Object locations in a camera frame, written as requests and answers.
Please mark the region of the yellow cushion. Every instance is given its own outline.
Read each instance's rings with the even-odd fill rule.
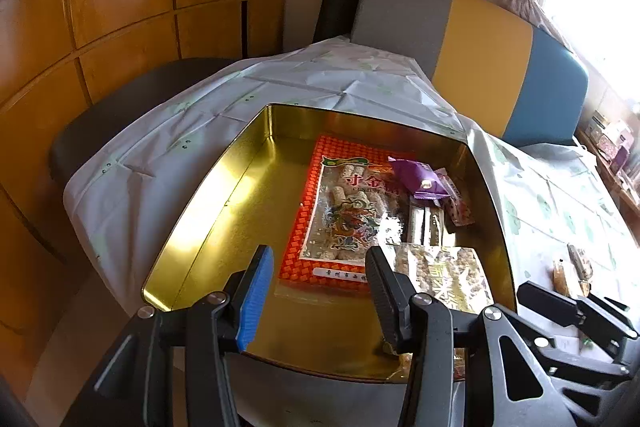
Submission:
[[[484,0],[452,0],[432,82],[456,110],[502,136],[527,72],[533,28]]]

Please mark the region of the wooden cabinet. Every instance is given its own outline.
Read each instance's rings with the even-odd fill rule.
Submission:
[[[49,253],[0,193],[0,372],[19,397],[81,277]]]
[[[283,0],[0,0],[0,372],[23,396],[88,262],[49,176],[57,133],[182,57],[278,53]],[[246,27],[242,6],[246,4]]]

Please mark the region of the plastic tablecloth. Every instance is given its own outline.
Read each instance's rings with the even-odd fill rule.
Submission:
[[[638,304],[637,247],[591,154],[516,149],[456,113],[412,58],[335,38],[204,79],[129,125],[68,182],[65,208],[82,247],[129,314],[198,184],[268,103],[353,112],[466,142],[500,217],[516,287],[533,280],[551,288],[552,261],[573,243],[593,261],[594,292]],[[518,312],[577,349],[574,328]]]

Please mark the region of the table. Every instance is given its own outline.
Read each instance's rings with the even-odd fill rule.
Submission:
[[[611,172],[609,162],[587,134],[583,130],[577,129],[575,131],[575,137],[590,153],[596,156],[596,171],[614,201],[619,201],[620,214],[625,220],[631,234],[634,236],[636,243],[640,243],[640,206],[636,204],[631,195],[622,187],[618,176]]]

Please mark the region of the candy wrapper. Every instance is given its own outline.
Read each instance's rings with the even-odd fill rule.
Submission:
[[[494,302],[476,252],[462,247],[424,247],[402,243],[383,247],[395,253],[394,270],[411,279],[417,292],[440,300],[447,308],[478,314]],[[394,378],[408,376],[410,357],[401,355]],[[454,377],[465,377],[463,349],[454,350]]]
[[[391,167],[409,193],[417,200],[439,200],[449,193],[430,166],[413,160],[389,158]]]
[[[471,209],[467,203],[468,200],[462,197],[453,180],[447,174],[446,169],[438,169],[434,172],[440,179],[440,183],[442,183],[449,193],[450,198],[443,199],[442,204],[453,221],[453,224],[457,227],[464,227],[475,223],[471,215]]]
[[[366,290],[364,256],[378,244],[382,217],[386,243],[399,244],[406,223],[408,196],[389,154],[319,137],[281,279]]]

